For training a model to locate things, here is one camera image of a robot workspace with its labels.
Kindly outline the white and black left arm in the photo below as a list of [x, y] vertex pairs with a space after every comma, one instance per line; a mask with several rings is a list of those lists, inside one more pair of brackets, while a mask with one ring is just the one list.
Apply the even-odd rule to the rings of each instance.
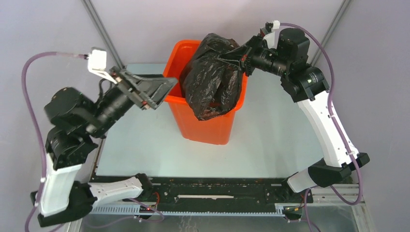
[[135, 174], [111, 183], [81, 183], [77, 172], [107, 132], [127, 111], [157, 109], [177, 85], [175, 77], [161, 74], [136, 75], [113, 67], [114, 84], [101, 91], [96, 101], [73, 87], [59, 90], [44, 107], [53, 125], [45, 141], [46, 175], [39, 197], [37, 216], [41, 227], [81, 219], [94, 208], [128, 198], [148, 201], [153, 185], [146, 174]]

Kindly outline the aluminium frame rail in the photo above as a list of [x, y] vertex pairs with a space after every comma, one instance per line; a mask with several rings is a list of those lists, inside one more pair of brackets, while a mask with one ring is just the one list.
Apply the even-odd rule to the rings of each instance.
[[113, 58], [115, 64], [119, 67], [125, 68], [126, 65], [123, 63], [121, 60], [118, 51], [116, 50], [114, 43], [111, 40], [110, 35], [108, 34], [108, 31], [106, 30], [106, 27], [97, 12], [93, 2], [91, 0], [81, 0], [87, 14], [89, 15], [92, 23], [94, 24], [99, 36], [103, 40], [104, 45], [107, 48], [107, 51]]

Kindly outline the black plastic trash bag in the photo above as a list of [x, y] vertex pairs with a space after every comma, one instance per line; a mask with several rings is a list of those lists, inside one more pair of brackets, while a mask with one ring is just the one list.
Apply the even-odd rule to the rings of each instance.
[[199, 121], [225, 115], [236, 107], [243, 72], [218, 57], [238, 47], [233, 39], [209, 33], [182, 70], [181, 95]]

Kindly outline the orange plastic trash bin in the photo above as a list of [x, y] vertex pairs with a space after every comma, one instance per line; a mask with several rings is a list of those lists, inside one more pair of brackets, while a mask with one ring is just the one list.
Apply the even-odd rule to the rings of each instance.
[[[169, 56], [164, 69], [165, 77], [179, 78], [183, 68], [197, 50], [200, 40], [181, 40], [177, 42]], [[182, 136], [186, 139], [214, 145], [225, 145], [229, 142], [235, 114], [244, 104], [248, 77], [243, 75], [241, 94], [235, 108], [225, 115], [199, 121], [182, 97], [180, 84], [177, 84], [165, 98]]]

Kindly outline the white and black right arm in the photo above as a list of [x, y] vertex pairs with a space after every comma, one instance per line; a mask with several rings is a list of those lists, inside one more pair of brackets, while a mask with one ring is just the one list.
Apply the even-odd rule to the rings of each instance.
[[237, 66], [247, 76], [255, 69], [280, 77], [281, 86], [311, 123], [322, 146], [323, 158], [289, 176], [281, 189], [282, 198], [294, 202], [311, 187], [336, 184], [370, 161], [348, 138], [331, 102], [331, 88], [322, 71], [308, 64], [311, 36], [287, 25], [275, 37], [268, 23], [244, 45], [223, 53], [219, 60]]

